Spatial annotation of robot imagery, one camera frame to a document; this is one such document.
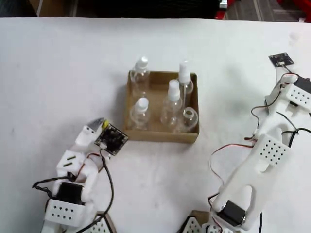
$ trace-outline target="white tablecloth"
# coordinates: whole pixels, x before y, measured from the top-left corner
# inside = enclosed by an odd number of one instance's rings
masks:
[[[110,216],[119,233],[176,232],[191,210],[209,210],[207,197],[221,184],[208,168],[210,154],[253,132],[250,109],[275,85],[268,55],[287,52],[308,77],[310,38],[305,23],[1,18],[0,232],[40,231],[47,196],[32,184],[56,175],[62,154],[90,120],[104,116],[122,127],[127,72],[143,54],[151,70],[177,71],[190,60],[201,132],[193,145],[129,141],[109,163]],[[295,159],[263,210],[263,233],[311,228],[308,141],[304,132],[295,139]],[[226,179],[248,152],[225,149],[213,166]],[[104,172],[94,197],[105,209]]]

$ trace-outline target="clear plastic bottle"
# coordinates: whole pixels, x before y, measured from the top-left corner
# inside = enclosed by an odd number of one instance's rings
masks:
[[[179,83],[177,80],[170,80],[168,95],[163,102],[160,120],[170,130],[174,130],[178,117],[181,114],[182,100],[180,98]]]
[[[187,107],[184,109],[183,115],[178,120],[174,133],[191,133],[198,122],[198,113],[193,108]]]
[[[131,70],[132,94],[135,100],[146,97],[149,89],[148,58],[142,56]]]
[[[193,82],[188,70],[188,61],[179,64],[178,74],[180,97],[183,100],[183,109],[190,106],[191,95],[193,92]]]
[[[150,111],[147,98],[140,98],[130,111],[130,128],[132,130],[148,130]]]

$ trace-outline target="cardboard box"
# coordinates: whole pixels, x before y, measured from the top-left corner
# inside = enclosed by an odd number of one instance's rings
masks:
[[[136,100],[132,96],[132,86],[129,72],[127,80],[127,96],[125,103],[123,132],[129,136],[130,140],[181,143],[195,142],[199,135],[199,122],[192,133],[172,133],[160,122],[161,110],[163,107],[164,98],[167,96],[169,81],[171,79],[177,78],[178,72],[150,72],[150,90],[147,94],[147,98],[149,100],[149,109],[151,111],[151,118],[149,122],[150,128],[148,131],[131,130],[128,128],[128,122],[130,119],[129,113]],[[191,80],[193,81],[194,89],[191,95],[190,106],[194,108],[194,110],[199,115],[198,86],[197,76],[195,73],[191,73]]]

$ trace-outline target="bottle cap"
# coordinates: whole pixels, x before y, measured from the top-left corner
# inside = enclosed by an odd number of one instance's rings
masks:
[[[140,98],[135,104],[135,111],[145,113],[148,110],[149,101],[147,98]]]
[[[188,61],[179,63],[178,80],[181,84],[188,84],[191,80],[190,71],[188,70]]]
[[[170,101],[178,101],[180,98],[179,82],[176,79],[169,82],[168,96]]]
[[[148,58],[145,56],[142,56],[137,60],[135,64],[135,70],[137,72],[145,71],[147,69],[147,65],[148,65]]]

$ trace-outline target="black wire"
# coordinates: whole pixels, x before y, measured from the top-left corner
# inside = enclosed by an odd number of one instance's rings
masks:
[[[294,140],[296,134],[299,133],[299,131],[307,131],[308,133],[311,133],[311,130],[308,130],[308,129],[306,129],[306,128],[298,128],[296,131],[284,131],[284,132],[283,132],[283,133],[293,133],[292,136],[291,136],[291,138],[290,138],[290,141],[289,141],[289,143],[288,143],[288,147],[292,147],[293,140]]]
[[[106,173],[107,173],[107,176],[109,178],[109,182],[110,182],[110,188],[111,188],[111,199],[110,199],[110,203],[107,207],[107,209],[102,213],[102,214],[99,214],[99,218],[97,218],[96,220],[94,220],[92,223],[90,223],[89,225],[87,225],[86,227],[82,228],[81,230],[77,231],[76,233],[82,233],[82,232],[85,232],[87,229],[91,228],[92,226],[96,225],[98,222],[100,222],[102,220],[102,218],[105,217],[105,215],[108,213],[108,211],[110,210],[111,208],[111,205],[112,205],[112,202],[113,202],[113,198],[114,198],[114,188],[113,188],[113,182],[112,182],[112,179],[111,179],[111,175],[110,175],[110,172],[109,172],[109,169],[107,167],[107,164],[106,164],[106,160],[105,158],[103,157],[102,155],[102,150],[101,149],[99,151],[99,153],[101,154],[101,159],[102,159],[102,162],[103,162],[103,167],[105,168],[106,170]]]
[[[261,233],[261,229],[262,229],[262,212],[260,213],[260,216],[259,216],[259,230],[258,230],[258,233]]]
[[[67,176],[54,177],[54,178],[45,179],[45,180],[42,180],[42,181],[37,181],[36,183],[34,183],[32,188],[35,188],[37,190],[46,192],[48,194],[49,198],[52,198],[53,195],[52,195],[52,192],[49,190],[49,188],[47,188],[47,187],[40,187],[40,186],[38,186],[38,184],[47,183],[47,182],[51,182],[51,181],[57,181],[57,180],[64,180],[64,179],[68,179],[68,180],[72,181],[72,176],[68,174]]]
[[[289,120],[289,119],[287,118],[287,116],[285,116],[284,114],[279,113],[279,112],[276,112],[276,113],[278,113],[278,114],[280,114],[282,117],[284,117],[284,118],[294,127],[294,129],[297,131],[296,126],[291,122],[291,120]]]

